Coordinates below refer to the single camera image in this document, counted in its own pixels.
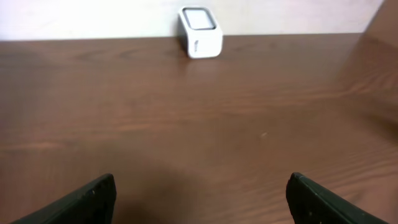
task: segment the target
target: white device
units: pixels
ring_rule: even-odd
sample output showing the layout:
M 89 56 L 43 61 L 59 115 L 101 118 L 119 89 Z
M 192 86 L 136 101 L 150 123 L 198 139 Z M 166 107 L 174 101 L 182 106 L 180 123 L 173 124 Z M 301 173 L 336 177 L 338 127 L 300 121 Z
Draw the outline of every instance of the white device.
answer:
M 181 8 L 178 12 L 177 29 L 181 44 L 190 58 L 209 58 L 221 53 L 223 32 L 207 8 Z

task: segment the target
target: white wall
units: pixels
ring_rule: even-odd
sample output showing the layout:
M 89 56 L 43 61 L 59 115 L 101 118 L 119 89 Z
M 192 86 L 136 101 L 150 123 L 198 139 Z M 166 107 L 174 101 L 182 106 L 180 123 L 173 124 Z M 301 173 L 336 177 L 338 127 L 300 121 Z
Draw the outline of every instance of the white wall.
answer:
M 362 32 L 382 0 L 0 0 L 0 40 L 173 35 L 181 6 L 210 8 L 225 34 Z

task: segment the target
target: brown wooden surface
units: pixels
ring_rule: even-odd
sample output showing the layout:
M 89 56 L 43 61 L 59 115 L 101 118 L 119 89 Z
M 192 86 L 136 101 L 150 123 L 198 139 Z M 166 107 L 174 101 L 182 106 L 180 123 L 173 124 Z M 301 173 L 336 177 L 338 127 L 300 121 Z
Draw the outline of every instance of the brown wooden surface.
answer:
M 110 172 L 115 223 L 293 223 L 301 172 L 397 223 L 398 50 L 358 38 L 0 43 L 0 222 Z

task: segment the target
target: wood grain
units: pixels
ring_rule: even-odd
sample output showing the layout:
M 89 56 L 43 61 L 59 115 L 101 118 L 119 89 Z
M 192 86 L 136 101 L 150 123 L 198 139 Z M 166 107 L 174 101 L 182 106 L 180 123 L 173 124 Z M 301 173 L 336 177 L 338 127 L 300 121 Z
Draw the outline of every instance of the wood grain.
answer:
M 293 223 L 302 172 L 396 223 L 396 58 L 357 34 L 227 37 L 211 60 L 170 38 L 0 43 L 0 222 L 110 172 L 115 223 Z

